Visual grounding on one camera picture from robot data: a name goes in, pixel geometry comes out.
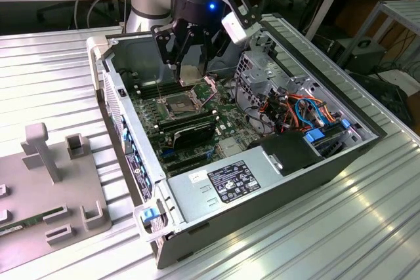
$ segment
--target power supply label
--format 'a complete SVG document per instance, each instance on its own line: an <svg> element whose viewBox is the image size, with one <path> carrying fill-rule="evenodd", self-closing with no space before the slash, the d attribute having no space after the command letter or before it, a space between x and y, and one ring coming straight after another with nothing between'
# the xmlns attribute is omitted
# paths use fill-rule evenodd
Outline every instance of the power supply label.
<svg viewBox="0 0 420 280"><path fill-rule="evenodd" d="M229 203L261 188L243 161L207 173L207 175L224 203Z"/></svg>

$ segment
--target robotic arm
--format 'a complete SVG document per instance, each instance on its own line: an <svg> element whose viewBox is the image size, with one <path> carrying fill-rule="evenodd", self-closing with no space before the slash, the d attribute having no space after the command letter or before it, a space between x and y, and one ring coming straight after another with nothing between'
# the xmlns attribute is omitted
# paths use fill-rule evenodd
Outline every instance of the robotic arm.
<svg viewBox="0 0 420 280"><path fill-rule="evenodd" d="M248 0L132 0L132 4L127 31L138 31L139 25L140 30L150 28L163 63L171 65L176 80L191 46L201 45L198 68L205 75L208 62L222 56L231 40L238 44L253 35L261 19Z"/></svg>

